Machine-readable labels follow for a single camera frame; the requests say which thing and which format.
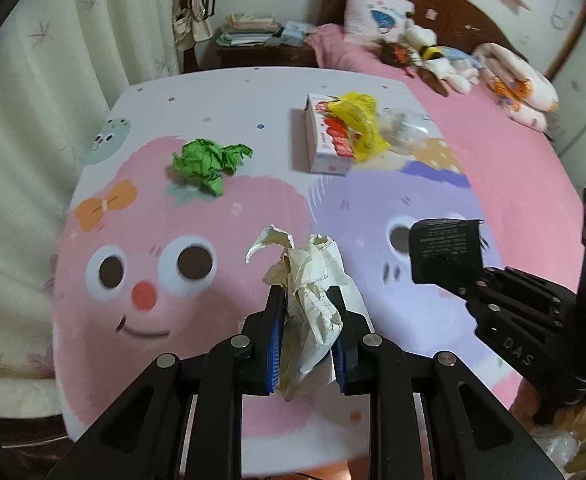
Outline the small black box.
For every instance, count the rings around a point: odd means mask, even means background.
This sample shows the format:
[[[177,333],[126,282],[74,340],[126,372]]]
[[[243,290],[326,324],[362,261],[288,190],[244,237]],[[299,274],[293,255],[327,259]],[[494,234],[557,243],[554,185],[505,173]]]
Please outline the small black box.
[[[468,284],[483,270],[482,220],[424,219],[410,228],[409,256],[415,284],[445,289]]]

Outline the white paper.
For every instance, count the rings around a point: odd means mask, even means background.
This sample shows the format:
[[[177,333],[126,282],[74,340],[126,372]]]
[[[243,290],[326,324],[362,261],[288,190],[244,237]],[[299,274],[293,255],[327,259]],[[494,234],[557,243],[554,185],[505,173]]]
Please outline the white paper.
[[[291,402],[335,381],[330,349],[343,321],[328,297],[329,288],[341,290],[347,310],[364,318],[370,315],[354,280],[345,272],[339,245],[331,237],[313,234],[297,246],[289,232],[271,224],[258,235],[246,260],[273,245],[282,248],[281,256],[263,282],[287,293],[276,393]]]

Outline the green paper ball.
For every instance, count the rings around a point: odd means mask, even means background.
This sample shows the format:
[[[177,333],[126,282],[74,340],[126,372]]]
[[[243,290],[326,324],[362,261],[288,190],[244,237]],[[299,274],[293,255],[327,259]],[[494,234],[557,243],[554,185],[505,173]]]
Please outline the green paper ball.
[[[252,156],[253,150],[242,143],[223,146],[195,139],[173,154],[171,169],[183,182],[219,197],[223,195],[223,176],[233,176],[243,160]]]

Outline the clear plastic wrapper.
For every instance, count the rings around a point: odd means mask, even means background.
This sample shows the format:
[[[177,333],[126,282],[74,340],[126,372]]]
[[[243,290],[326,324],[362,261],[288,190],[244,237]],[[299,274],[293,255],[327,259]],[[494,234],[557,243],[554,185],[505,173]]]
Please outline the clear plastic wrapper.
[[[389,149],[399,155],[410,155],[416,146],[424,146],[427,139],[439,136],[429,115],[401,108],[383,108],[378,112],[378,126]]]

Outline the red white strawberry box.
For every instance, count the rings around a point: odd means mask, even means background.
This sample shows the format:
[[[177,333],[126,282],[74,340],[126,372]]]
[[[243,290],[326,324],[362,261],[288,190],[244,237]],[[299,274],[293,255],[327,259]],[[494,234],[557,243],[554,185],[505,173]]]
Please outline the red white strawberry box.
[[[313,174],[346,176],[355,164],[355,153],[343,120],[329,105],[334,99],[310,93],[304,110],[309,169]]]

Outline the yellow plastic bag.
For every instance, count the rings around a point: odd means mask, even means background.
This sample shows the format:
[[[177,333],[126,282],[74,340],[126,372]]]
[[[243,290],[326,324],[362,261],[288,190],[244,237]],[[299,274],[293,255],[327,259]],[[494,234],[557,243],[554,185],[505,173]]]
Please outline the yellow plastic bag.
[[[381,155],[391,147],[381,135],[377,105],[377,100],[370,94],[354,91],[328,104],[330,113],[346,126],[358,164]]]

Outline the cartoon printed mat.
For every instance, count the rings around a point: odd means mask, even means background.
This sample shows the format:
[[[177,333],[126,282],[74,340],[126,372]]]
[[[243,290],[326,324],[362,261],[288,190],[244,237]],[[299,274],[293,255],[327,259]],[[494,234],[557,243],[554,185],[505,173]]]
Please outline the cartoon printed mat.
[[[325,103],[351,91],[424,138],[343,176],[309,168],[307,129],[343,148]],[[306,68],[171,77],[126,90],[92,135],[54,285],[54,370],[79,438],[159,354],[191,358],[240,330],[271,284],[347,289],[404,349],[449,350],[504,404],[517,374],[474,336],[456,297],[415,285],[408,233],[426,218],[486,220],[486,142],[508,132],[483,91]]]

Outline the folded floral quilt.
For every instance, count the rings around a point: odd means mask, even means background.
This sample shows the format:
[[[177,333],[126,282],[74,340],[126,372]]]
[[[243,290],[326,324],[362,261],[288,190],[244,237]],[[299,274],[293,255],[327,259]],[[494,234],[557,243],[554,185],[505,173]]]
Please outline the folded floral quilt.
[[[500,44],[480,44],[473,56],[480,65],[480,79],[506,116],[545,132],[547,115],[560,104],[553,84],[524,58]]]

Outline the stuffed plush toys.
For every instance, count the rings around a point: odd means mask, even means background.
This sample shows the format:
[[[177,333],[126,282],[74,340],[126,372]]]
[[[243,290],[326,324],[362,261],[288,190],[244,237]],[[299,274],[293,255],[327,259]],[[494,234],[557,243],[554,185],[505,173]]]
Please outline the stuffed plush toys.
[[[401,68],[409,77],[417,75],[445,98],[448,89],[469,94],[479,84],[479,62],[463,51],[438,44],[434,30],[415,24],[410,14],[404,36],[396,42],[378,41],[374,52],[385,65]]]

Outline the wooden headboard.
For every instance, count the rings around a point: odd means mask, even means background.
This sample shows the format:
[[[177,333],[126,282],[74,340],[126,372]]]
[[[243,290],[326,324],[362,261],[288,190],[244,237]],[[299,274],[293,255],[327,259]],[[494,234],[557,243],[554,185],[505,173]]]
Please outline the wooden headboard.
[[[433,29],[441,44],[471,53],[480,44],[500,44],[517,54],[496,23],[468,0],[409,0],[415,5],[412,18]],[[319,24],[344,24],[346,0],[322,0]]]

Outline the white embroidered pillow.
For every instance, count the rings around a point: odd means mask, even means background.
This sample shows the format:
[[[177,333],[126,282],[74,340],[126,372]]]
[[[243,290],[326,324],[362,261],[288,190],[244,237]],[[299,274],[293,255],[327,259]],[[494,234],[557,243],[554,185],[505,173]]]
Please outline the white embroidered pillow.
[[[352,44],[396,42],[413,12],[415,5],[409,0],[346,0],[344,37]]]

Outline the wooden nightstand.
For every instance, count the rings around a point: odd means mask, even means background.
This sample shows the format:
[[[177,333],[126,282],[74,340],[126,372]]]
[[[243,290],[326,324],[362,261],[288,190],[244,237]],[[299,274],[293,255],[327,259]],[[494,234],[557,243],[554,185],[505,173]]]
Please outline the wooden nightstand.
[[[317,68],[315,51],[309,44],[285,44],[281,41],[282,27],[266,30],[227,32],[215,37],[217,62],[212,66],[223,68],[251,66],[294,66]]]

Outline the stack of books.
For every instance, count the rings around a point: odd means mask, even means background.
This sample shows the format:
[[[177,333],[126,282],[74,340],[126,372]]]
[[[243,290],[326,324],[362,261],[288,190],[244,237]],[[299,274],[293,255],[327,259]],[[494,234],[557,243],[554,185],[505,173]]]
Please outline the stack of books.
[[[287,20],[279,22],[271,15],[232,13],[221,25],[216,44],[220,47],[302,47],[316,26]]]

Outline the white curtain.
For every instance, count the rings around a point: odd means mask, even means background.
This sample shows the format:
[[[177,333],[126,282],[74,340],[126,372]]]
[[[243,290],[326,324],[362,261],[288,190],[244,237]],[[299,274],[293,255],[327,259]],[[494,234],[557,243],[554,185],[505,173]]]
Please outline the white curtain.
[[[178,70],[174,0],[20,0],[0,29],[0,418],[58,414],[54,266],[92,139]]]

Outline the hanging bags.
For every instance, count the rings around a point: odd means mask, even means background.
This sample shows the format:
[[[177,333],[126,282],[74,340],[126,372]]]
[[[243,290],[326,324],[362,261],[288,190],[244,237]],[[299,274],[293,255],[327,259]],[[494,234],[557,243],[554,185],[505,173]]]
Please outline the hanging bags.
[[[216,0],[175,0],[171,17],[177,50],[185,52],[213,37],[209,20],[214,16]]]

